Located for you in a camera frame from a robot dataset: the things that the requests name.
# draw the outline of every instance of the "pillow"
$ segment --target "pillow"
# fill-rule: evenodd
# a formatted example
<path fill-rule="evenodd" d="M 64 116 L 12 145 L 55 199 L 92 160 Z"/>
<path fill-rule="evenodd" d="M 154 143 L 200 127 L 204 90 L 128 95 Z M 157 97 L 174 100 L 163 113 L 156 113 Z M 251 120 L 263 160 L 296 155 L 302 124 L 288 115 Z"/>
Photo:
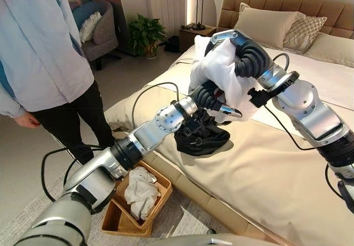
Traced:
<path fill-rule="evenodd" d="M 300 12 L 261 10 L 241 3 L 234 29 L 241 30 L 262 45 L 281 49 L 291 25 L 305 17 Z"/>
<path fill-rule="evenodd" d="M 326 20 L 326 17 L 306 17 L 297 20 L 286 33 L 283 46 L 298 53 L 308 51 Z"/>
<path fill-rule="evenodd" d="M 354 40 L 319 33 L 307 57 L 354 67 Z"/>
<path fill-rule="evenodd" d="M 97 11 L 83 22 L 80 29 L 80 40 L 82 43 L 93 39 L 93 30 L 101 18 L 101 14 Z"/>

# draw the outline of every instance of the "black cloth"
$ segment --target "black cloth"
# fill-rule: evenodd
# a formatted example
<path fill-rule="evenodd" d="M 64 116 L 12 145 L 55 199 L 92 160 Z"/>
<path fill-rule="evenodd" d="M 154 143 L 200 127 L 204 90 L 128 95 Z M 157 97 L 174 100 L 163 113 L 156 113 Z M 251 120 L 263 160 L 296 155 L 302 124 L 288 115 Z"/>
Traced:
<path fill-rule="evenodd" d="M 68 148 L 84 145 L 80 134 L 79 115 L 91 127 L 100 147 L 106 148 L 114 144 L 111 128 L 103 114 L 102 98 L 96 81 L 73 102 L 31 114 Z M 73 149 L 71 152 L 81 164 L 93 158 L 90 148 Z"/>
<path fill-rule="evenodd" d="M 198 109 L 174 134 L 177 150 L 192 156 L 212 154 L 222 147 L 230 134 L 216 126 L 215 118 Z"/>

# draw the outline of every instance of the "gray armchair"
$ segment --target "gray armchair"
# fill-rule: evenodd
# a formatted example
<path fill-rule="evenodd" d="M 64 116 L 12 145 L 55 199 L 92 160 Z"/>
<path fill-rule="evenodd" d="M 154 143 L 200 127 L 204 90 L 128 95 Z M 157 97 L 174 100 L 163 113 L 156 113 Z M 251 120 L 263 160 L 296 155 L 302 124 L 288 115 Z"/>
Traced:
<path fill-rule="evenodd" d="M 102 18 L 98 21 L 93 31 L 93 40 L 83 43 L 82 50 L 88 61 L 96 60 L 97 70 L 101 70 L 101 57 L 118 47 L 111 3 L 105 0 L 90 1 L 76 8 L 72 14 L 80 30 L 83 22 L 96 11 L 101 13 Z"/>

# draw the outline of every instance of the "white jacket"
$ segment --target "white jacket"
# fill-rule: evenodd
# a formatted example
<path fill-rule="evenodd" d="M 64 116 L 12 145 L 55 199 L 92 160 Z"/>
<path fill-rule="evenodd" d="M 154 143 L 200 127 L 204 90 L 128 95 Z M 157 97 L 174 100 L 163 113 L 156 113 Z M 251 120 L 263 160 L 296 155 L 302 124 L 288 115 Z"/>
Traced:
<path fill-rule="evenodd" d="M 0 114 L 80 97 L 93 75 L 67 0 L 0 0 Z"/>

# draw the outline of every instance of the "nightstand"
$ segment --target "nightstand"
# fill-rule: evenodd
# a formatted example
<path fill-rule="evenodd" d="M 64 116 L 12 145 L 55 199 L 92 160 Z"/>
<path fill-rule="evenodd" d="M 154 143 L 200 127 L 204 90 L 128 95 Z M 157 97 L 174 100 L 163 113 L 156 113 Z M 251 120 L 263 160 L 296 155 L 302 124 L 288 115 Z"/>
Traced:
<path fill-rule="evenodd" d="M 197 35 L 211 37 L 216 32 L 216 27 L 205 26 L 204 30 L 180 29 L 179 50 L 187 51 L 194 44 L 194 37 Z"/>

